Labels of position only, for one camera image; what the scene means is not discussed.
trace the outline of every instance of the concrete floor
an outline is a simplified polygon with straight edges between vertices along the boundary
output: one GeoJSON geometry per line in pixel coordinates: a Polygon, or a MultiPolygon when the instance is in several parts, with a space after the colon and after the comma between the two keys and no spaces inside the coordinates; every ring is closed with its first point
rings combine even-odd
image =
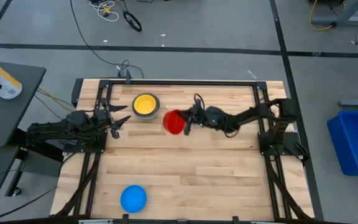
{"type": "MultiPolygon", "coordinates": [[[[0,0],[0,10],[6,0],[0,0]]],[[[131,13],[141,21],[137,33],[120,18],[108,23],[96,15],[87,0],[73,0],[85,39],[90,45],[136,47],[194,47],[254,49],[279,51],[280,45],[269,0],[155,0],[142,4],[128,0],[131,13]]],[[[307,0],[276,0],[283,36],[289,51],[357,53],[358,27],[337,27],[316,32],[308,26],[311,5],[307,0]]],[[[339,6],[333,4],[338,13],[339,6]]],[[[121,14],[118,6],[115,11],[121,14]]],[[[316,7],[316,15],[333,14],[327,5],[316,7]]],[[[1,44],[22,44],[21,49],[0,48],[0,61],[45,67],[41,87],[63,100],[70,101],[76,78],[114,77],[115,66],[97,59],[89,50],[24,49],[33,45],[84,45],[76,29],[69,0],[12,0],[0,21],[1,44]]],[[[287,76],[278,55],[194,52],[97,51],[110,62],[128,59],[143,69],[146,78],[182,78],[216,80],[281,80],[288,96],[287,76]]],[[[327,120],[338,111],[342,98],[358,98],[358,58],[290,57],[293,79],[314,164],[316,184],[324,219],[332,222],[358,223],[358,177],[342,174],[327,120]]],[[[138,77],[139,71],[131,71],[138,77]]],[[[67,112],[45,98],[45,102],[64,116],[67,112]]],[[[20,128],[33,122],[57,121],[37,100],[33,100],[20,128]]],[[[24,192],[19,197],[0,195],[0,213],[32,200],[57,183],[56,177],[24,174],[19,182],[24,192]]],[[[3,220],[46,217],[53,193],[3,220]]]]}

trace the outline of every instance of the blue ball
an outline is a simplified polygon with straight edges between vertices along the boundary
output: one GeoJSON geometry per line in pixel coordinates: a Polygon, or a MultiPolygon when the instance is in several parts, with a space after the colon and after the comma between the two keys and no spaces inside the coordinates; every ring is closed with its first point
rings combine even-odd
{"type": "Polygon", "coordinates": [[[128,186],[121,194],[121,207],[128,213],[140,212],[146,201],[146,191],[139,185],[128,186]]]}

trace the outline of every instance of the blue object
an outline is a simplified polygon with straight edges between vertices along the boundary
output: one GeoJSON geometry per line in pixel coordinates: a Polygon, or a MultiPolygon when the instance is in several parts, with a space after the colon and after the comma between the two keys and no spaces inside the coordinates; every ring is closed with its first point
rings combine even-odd
{"type": "Polygon", "coordinates": [[[139,185],[131,185],[121,194],[121,207],[128,213],[140,212],[146,201],[146,191],[139,185]]]}
{"type": "Polygon", "coordinates": [[[340,111],[327,125],[342,172],[358,175],[358,111],[340,111]]]}

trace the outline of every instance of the cart wheel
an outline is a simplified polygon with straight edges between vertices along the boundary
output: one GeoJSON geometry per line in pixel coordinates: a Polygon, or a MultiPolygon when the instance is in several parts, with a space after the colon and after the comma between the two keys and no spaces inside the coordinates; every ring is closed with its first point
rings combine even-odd
{"type": "Polygon", "coordinates": [[[12,197],[19,196],[20,194],[22,194],[22,189],[16,187],[12,197]]]}
{"type": "Polygon", "coordinates": [[[129,13],[128,11],[123,12],[124,19],[129,23],[129,25],[136,30],[137,32],[142,31],[142,24],[136,19],[134,15],[129,13]]]}

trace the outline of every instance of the gray table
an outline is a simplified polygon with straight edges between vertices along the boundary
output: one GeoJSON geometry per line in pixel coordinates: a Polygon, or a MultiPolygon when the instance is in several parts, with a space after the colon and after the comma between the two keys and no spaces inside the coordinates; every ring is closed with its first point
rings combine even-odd
{"type": "Polygon", "coordinates": [[[0,147],[11,140],[19,125],[31,99],[41,84],[46,69],[28,65],[2,63],[0,66],[19,80],[23,85],[22,93],[12,99],[4,100],[0,97],[0,147]]]}
{"type": "MultiPolygon", "coordinates": [[[[27,152],[20,146],[25,146],[25,132],[18,129],[27,107],[29,106],[35,92],[37,91],[46,69],[28,65],[17,65],[12,63],[0,62],[0,67],[19,80],[23,85],[22,93],[12,99],[4,100],[0,98],[0,189],[15,159],[21,159],[22,163],[27,152]]],[[[45,148],[29,150],[35,151],[43,156],[62,161],[62,152],[56,147],[48,144],[45,148]]],[[[14,178],[8,188],[8,192],[14,190],[22,174],[21,170],[15,172],[14,178]]]]}

